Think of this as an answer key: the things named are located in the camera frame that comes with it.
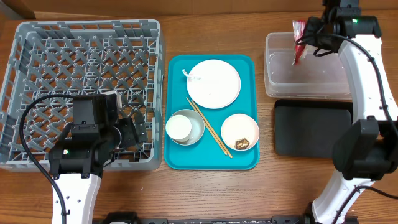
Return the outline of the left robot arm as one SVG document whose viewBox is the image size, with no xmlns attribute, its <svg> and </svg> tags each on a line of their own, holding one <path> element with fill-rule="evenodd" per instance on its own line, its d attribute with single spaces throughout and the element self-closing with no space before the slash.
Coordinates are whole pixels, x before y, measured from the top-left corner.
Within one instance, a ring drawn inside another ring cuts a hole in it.
<svg viewBox="0 0 398 224">
<path fill-rule="evenodd" d="M 114 152 L 148 140 L 140 111 L 121 116 L 121 97 L 115 91 L 75 96 L 73 121 L 49 152 L 53 177 L 53 223 L 91 223 L 104 167 Z"/>
</svg>

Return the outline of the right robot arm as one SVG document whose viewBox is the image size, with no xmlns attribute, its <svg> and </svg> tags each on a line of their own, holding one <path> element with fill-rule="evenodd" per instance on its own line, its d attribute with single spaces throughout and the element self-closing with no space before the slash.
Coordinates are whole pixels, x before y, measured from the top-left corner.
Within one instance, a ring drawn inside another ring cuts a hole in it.
<svg viewBox="0 0 398 224">
<path fill-rule="evenodd" d="M 345 223 L 366 190 L 397 169 L 397 104 L 382 61 L 381 28 L 361 15 L 358 1 L 324 0 L 320 18 L 309 17 L 297 45 L 316 47 L 314 56 L 338 54 L 349 83 L 353 123 L 333 147 L 335 171 L 301 223 Z"/>
</svg>

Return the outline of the red sauce packet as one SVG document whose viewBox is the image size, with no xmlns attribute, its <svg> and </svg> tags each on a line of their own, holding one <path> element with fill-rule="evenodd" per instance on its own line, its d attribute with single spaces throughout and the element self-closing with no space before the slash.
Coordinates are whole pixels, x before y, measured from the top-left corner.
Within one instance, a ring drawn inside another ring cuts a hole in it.
<svg viewBox="0 0 398 224">
<path fill-rule="evenodd" d="M 298 65 L 301 59 L 304 59 L 307 54 L 307 46 L 305 44 L 298 44 L 301 42 L 301 38 L 304 35 L 306 21 L 296 20 L 292 21 L 293 33 L 294 33 L 294 61 L 293 65 Z"/>
</svg>

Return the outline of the brown food scrap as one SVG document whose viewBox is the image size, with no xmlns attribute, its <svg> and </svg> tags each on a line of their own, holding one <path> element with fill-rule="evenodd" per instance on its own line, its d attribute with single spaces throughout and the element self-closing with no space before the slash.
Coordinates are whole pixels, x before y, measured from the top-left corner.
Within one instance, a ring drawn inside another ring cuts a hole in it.
<svg viewBox="0 0 398 224">
<path fill-rule="evenodd" d="M 240 139 L 235 142 L 235 149 L 236 150 L 245 150 L 249 147 L 250 142 L 246 139 Z"/>
</svg>

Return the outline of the pink small bowl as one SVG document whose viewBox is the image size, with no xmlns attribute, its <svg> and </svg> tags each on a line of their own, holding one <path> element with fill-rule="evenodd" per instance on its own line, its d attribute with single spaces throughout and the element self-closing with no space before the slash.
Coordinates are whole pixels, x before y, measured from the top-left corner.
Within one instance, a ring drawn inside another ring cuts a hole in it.
<svg viewBox="0 0 398 224">
<path fill-rule="evenodd" d="M 257 122 L 246 114 L 233 114 L 223 122 L 221 126 L 221 138 L 223 142 L 235 151 L 248 151 L 259 140 L 259 126 Z M 235 142 L 246 138 L 250 145 L 245 150 L 236 150 Z"/>
</svg>

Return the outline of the white cup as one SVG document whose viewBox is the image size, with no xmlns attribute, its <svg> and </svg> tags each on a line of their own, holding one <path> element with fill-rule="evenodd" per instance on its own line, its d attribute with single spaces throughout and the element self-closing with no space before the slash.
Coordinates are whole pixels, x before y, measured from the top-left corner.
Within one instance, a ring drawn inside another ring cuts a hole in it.
<svg viewBox="0 0 398 224">
<path fill-rule="evenodd" d="M 175 115 L 169 118 L 165 125 L 166 133 L 175 141 L 185 142 L 192 131 L 191 121 L 184 115 Z"/>
</svg>

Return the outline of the white napkin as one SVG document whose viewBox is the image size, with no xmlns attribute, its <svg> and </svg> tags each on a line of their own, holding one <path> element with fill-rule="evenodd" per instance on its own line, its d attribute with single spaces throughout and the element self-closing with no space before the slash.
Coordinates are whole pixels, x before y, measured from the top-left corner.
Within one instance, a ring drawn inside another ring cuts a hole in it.
<svg viewBox="0 0 398 224">
<path fill-rule="evenodd" d="M 187 71 L 185 69 L 182 70 L 182 73 L 186 76 L 187 79 L 201 80 L 201 76 L 187 73 Z"/>
</svg>

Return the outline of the grey-green bowl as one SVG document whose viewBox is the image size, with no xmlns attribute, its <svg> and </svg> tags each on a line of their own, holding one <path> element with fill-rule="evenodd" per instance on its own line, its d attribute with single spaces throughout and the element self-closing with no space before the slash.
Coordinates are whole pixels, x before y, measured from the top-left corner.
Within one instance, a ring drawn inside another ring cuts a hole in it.
<svg viewBox="0 0 398 224">
<path fill-rule="evenodd" d="M 172 116 L 178 114 L 186 116 L 191 121 L 192 131 L 190 133 L 189 139 L 185 142 L 175 141 L 172 138 L 171 140 L 182 146 L 189 146 L 195 144 L 201 139 L 205 131 L 205 124 L 203 118 L 195 110 L 190 110 L 190 109 L 178 110 Z"/>
</svg>

